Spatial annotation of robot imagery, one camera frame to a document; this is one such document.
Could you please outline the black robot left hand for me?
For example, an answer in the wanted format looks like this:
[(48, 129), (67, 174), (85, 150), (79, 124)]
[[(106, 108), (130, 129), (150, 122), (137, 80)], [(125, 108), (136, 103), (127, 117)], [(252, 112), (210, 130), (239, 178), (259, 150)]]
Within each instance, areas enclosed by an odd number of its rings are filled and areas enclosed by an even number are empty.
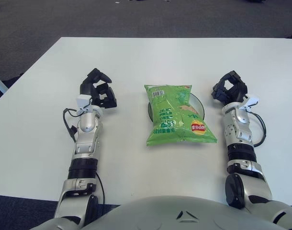
[(91, 96), (92, 105), (106, 109), (115, 108), (117, 100), (109, 83), (112, 83), (112, 80), (94, 68), (80, 85), (80, 94)]

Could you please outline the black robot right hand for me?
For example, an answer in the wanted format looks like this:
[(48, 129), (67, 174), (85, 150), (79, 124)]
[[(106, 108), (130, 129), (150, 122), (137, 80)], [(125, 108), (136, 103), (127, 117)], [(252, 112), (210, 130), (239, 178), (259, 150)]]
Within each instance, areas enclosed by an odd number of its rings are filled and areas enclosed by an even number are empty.
[[(228, 90), (225, 82), (228, 81), (232, 87)], [(217, 84), (213, 86), (211, 93), (213, 99), (222, 102), (224, 105), (233, 102), (243, 102), (243, 97), (247, 94), (247, 86), (240, 76), (233, 70), (225, 74)]]

